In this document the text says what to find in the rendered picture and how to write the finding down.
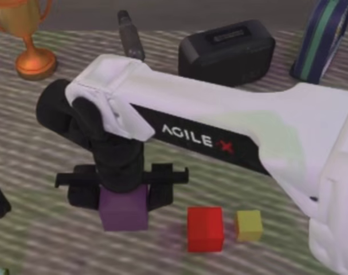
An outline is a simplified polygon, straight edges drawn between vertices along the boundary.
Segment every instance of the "yellow block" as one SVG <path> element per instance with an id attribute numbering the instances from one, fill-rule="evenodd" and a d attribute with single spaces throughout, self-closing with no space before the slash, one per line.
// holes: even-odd
<path id="1" fill-rule="evenodd" d="M 263 233 L 263 224 L 259 210 L 237 211 L 235 216 L 236 240 L 239 242 L 259 241 Z"/>

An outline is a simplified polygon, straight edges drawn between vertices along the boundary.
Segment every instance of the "purple cube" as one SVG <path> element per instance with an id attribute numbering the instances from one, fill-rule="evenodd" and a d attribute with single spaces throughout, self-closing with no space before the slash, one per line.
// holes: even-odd
<path id="1" fill-rule="evenodd" d="M 101 186 L 99 213 L 105 231 L 148 229 L 146 184 L 132 192 L 118 194 Z"/>

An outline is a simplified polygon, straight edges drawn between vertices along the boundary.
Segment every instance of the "trophy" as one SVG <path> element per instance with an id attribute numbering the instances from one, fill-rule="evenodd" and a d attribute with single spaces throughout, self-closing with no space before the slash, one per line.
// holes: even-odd
<path id="1" fill-rule="evenodd" d="M 47 49 L 34 46 L 32 34 L 49 13 L 52 0 L 48 0 L 41 15 L 38 0 L 0 0 L 0 31 L 23 39 L 26 50 L 15 62 L 20 77 L 42 80 L 51 76 L 57 66 L 55 55 Z"/>

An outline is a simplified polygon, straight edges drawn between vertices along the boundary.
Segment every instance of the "red cube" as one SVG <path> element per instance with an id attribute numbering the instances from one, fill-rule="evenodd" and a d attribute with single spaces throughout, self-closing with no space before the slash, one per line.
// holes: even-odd
<path id="1" fill-rule="evenodd" d="M 224 245 L 224 223 L 220 207 L 188 207 L 188 252 L 220 252 Z"/>

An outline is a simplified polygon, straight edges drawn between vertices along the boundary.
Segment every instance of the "black case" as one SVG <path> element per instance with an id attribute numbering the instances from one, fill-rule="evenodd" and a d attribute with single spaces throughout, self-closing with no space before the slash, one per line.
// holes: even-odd
<path id="1" fill-rule="evenodd" d="M 178 73 L 230 87 L 250 83 L 268 72 L 275 45 L 258 20 L 193 34 L 180 43 Z"/>

